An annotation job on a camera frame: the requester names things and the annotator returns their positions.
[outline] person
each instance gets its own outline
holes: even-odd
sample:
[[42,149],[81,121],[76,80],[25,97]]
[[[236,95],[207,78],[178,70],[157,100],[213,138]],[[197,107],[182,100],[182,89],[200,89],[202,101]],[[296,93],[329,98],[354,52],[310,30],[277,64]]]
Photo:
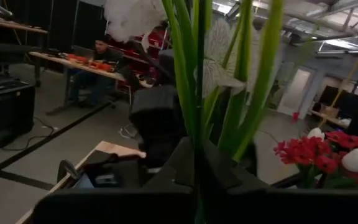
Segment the person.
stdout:
[[[94,62],[118,62],[122,54],[115,52],[108,47],[109,36],[104,35],[95,40]],[[81,86],[93,83],[90,86],[90,94],[85,100],[79,101]],[[77,102],[80,108],[92,108],[98,104],[98,101],[105,95],[107,87],[114,83],[114,79],[102,75],[94,74],[88,71],[80,71],[74,75],[73,83],[70,88],[70,100]]]

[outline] door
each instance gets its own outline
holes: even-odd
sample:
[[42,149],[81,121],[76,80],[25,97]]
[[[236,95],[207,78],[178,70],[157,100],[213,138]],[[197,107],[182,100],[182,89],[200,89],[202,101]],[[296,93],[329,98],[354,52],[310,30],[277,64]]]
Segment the door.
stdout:
[[311,86],[316,72],[310,68],[300,67],[292,82],[287,85],[277,111],[292,116],[299,112],[304,105],[305,96]]

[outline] wooden table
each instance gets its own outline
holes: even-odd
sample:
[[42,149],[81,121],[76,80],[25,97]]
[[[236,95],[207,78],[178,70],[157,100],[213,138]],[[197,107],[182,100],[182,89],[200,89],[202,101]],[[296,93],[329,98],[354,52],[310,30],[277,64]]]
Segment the wooden table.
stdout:
[[[129,149],[124,146],[119,146],[116,144],[108,143],[105,141],[101,141],[88,155],[86,155],[76,166],[75,168],[78,170],[81,168],[81,166],[84,164],[84,162],[87,160],[87,158],[94,152],[94,151],[102,151],[107,153],[115,153],[118,156],[128,156],[128,155],[138,155],[139,157],[145,158],[146,153],[140,152],[136,149]],[[69,180],[70,176],[67,174],[59,183],[57,183],[49,192],[53,193],[56,190],[61,189]],[[19,221],[16,222],[16,224],[25,224],[28,223],[30,220],[30,216],[32,214],[32,209],[29,210]]]
[[[5,27],[5,28],[11,28],[11,29],[15,29],[15,30],[24,30],[26,32],[34,32],[39,34],[39,42],[38,42],[38,46],[43,49],[44,47],[44,38],[45,38],[45,34],[48,34],[48,31],[40,29],[40,28],[35,28],[35,27],[29,27],[27,25],[23,25],[23,24],[18,24],[16,22],[13,21],[6,21],[2,18],[0,18],[0,27]],[[36,65],[40,65],[40,58],[37,58],[35,60],[35,64]],[[35,85],[38,87],[41,85],[41,81],[40,81],[40,73],[35,72],[34,73],[34,78],[35,78]]]
[[[65,97],[63,100],[63,105],[59,106],[58,108],[55,108],[49,112],[47,112],[47,115],[56,115],[61,113],[62,111],[66,110],[67,108],[69,108],[71,106],[70,102],[68,101],[68,97],[69,97],[69,91],[70,91],[70,74],[68,73],[68,67],[71,68],[78,68],[81,70],[85,70],[88,72],[92,72],[95,73],[97,75],[102,75],[105,77],[109,77],[109,78],[113,78],[119,81],[125,81],[125,78],[120,74],[120,73],[116,73],[116,72],[106,72],[104,70],[99,70],[99,69],[95,69],[95,68],[90,68],[88,66],[79,64],[79,63],[75,63],[75,62],[71,62],[67,59],[64,58],[57,58],[57,57],[51,57],[47,54],[43,54],[43,53],[39,53],[39,52],[30,52],[29,55],[35,56],[37,58],[41,58],[41,59],[45,59],[45,60],[49,60],[51,62],[57,62],[60,63],[62,65],[64,65],[64,75],[66,78],[66,86],[65,86]],[[39,77],[40,74],[40,64],[36,63],[35,64],[35,73],[38,74],[36,76]],[[153,87],[152,85],[147,84],[146,81],[139,81],[139,83],[145,87],[145,88],[151,88]]]
[[338,126],[340,126],[340,127],[342,127],[342,128],[347,128],[347,127],[348,127],[348,125],[342,124],[341,122],[339,122],[339,119],[329,117],[329,116],[327,116],[327,115],[325,115],[325,114],[322,114],[322,113],[320,113],[320,112],[317,112],[317,111],[310,111],[310,113],[312,113],[312,114],[314,114],[314,115],[316,115],[316,116],[319,116],[320,118],[323,118],[323,119],[325,118],[325,119],[326,119],[327,121],[329,121],[330,123],[335,124],[335,125],[338,125]]
[[48,34],[48,31],[46,31],[46,30],[43,30],[40,28],[35,28],[35,27],[30,27],[30,26],[23,25],[23,24],[18,24],[13,21],[6,21],[2,18],[0,18],[0,27],[25,30],[25,31],[36,32],[36,33],[40,33],[40,34]]

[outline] concrete floor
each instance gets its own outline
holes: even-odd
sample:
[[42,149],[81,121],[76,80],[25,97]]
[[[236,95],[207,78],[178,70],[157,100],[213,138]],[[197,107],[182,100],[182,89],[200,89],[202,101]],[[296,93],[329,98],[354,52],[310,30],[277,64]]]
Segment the concrete floor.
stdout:
[[[11,73],[28,82],[34,82],[33,68],[29,65],[12,67]],[[63,100],[64,79],[62,74],[44,72],[42,81],[43,85],[37,89],[36,94],[35,115],[38,118],[61,129],[91,112],[91,110],[75,108],[58,116],[46,116],[47,110],[58,106]],[[107,107],[34,152],[3,167],[2,170],[53,185],[56,183],[58,163],[62,159],[68,159],[76,164],[100,141],[137,148],[135,140],[124,139],[118,133],[120,128],[129,124],[128,112],[129,105],[126,103],[118,103],[116,109]],[[31,133],[20,137],[9,147],[22,147],[29,137],[48,133],[48,129],[42,126],[40,123],[35,123]],[[261,180],[272,184],[297,173],[296,167],[283,165],[274,155],[273,147],[276,142],[266,133],[270,133],[276,140],[282,141],[297,137],[299,130],[304,127],[303,123],[295,125],[292,123],[291,117],[276,112],[271,112],[265,117],[254,139],[257,145],[259,178]],[[19,152],[0,150],[0,164],[17,153]],[[0,178],[0,224],[14,223],[20,219],[46,193],[45,189]]]

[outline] black equipment case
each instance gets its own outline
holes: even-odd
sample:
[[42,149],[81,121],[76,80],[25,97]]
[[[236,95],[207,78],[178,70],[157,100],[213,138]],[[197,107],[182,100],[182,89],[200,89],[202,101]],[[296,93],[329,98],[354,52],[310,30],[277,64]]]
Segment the black equipment case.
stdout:
[[0,79],[0,147],[33,127],[34,86],[9,77]]

